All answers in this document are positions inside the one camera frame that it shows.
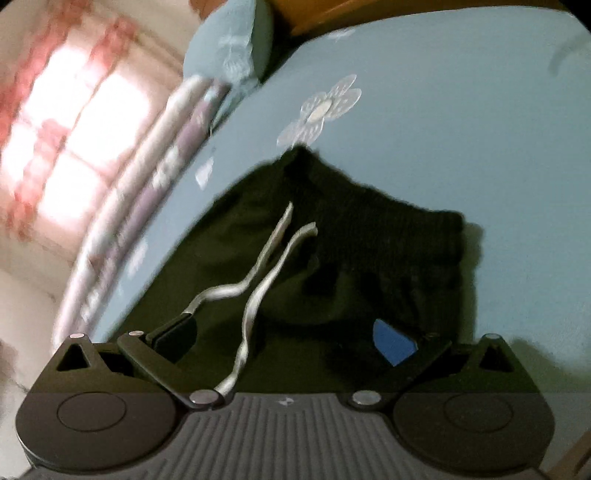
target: wooden furniture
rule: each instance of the wooden furniture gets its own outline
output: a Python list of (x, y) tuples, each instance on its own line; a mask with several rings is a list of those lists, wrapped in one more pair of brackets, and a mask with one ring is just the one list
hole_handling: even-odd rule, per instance
[[(268, 0), (294, 37), (315, 37), (338, 28), (422, 12), (496, 5), (565, 10), (558, 0)], [(205, 19), (225, 0), (190, 0)]]

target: pink curtain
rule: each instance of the pink curtain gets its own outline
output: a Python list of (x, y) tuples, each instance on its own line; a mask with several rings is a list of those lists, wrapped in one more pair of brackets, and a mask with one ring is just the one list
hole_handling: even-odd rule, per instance
[(181, 71), (180, 58), (101, 4), (49, 2), (0, 85), (4, 234), (73, 261)]

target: black fabric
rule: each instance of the black fabric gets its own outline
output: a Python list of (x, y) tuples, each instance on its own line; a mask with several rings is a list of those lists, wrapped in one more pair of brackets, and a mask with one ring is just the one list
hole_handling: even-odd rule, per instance
[(263, 299), (237, 391), (339, 392), (366, 384), (389, 368), (373, 346), (377, 318), (413, 336), (455, 339), (462, 215), (419, 209), (355, 184), (304, 147), (258, 167), (214, 202), (113, 339), (149, 332), (200, 291), (241, 281), (290, 202), (291, 225), (267, 270), (244, 295), (196, 314), (197, 342), (178, 365), (200, 388), (230, 374), (252, 289), (311, 222), (318, 236), (294, 251)]

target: folded blanket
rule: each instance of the folded blanket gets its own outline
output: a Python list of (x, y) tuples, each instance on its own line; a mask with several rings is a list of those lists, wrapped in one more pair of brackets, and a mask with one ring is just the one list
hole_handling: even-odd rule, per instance
[(152, 175), (157, 163), (211, 82), (204, 77), (191, 77), (173, 92), (164, 112), (156, 120), (133, 159), (116, 181), (116, 185), (108, 193), (82, 242), (70, 274), (54, 325), (54, 350), (71, 333), (72, 322), (96, 281), (105, 254), (137, 194)]
[(213, 118), (229, 91), (227, 83), (214, 80), (199, 100), (193, 114), (158, 163), (156, 171), (138, 195), (131, 211), (105, 255), (98, 281), (90, 289), (85, 304), (73, 322), (72, 331), (91, 332), (104, 301), (112, 292), (126, 255), (171, 189), (171, 185), (191, 161), (209, 134)]
[(196, 308), (197, 342), (178, 365), (197, 387), (355, 391), (391, 367), (376, 319), (456, 338), (463, 225), (295, 147), (214, 202), (112, 340)]

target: bed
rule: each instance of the bed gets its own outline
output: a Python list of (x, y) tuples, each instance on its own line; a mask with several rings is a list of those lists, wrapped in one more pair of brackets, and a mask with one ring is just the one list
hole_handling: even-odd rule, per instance
[[(91, 338), (110, 338), (215, 198), (305, 138), (360, 183), (465, 215), (461, 339), (501, 334), (547, 396), (557, 418), (548, 468), (591, 419), (591, 35), (550, 1), (378, 3), (368, 13), (367, 1), (273, 2), (292, 35), (311, 39), (194, 156)], [(347, 108), (328, 115), (335, 99)]]

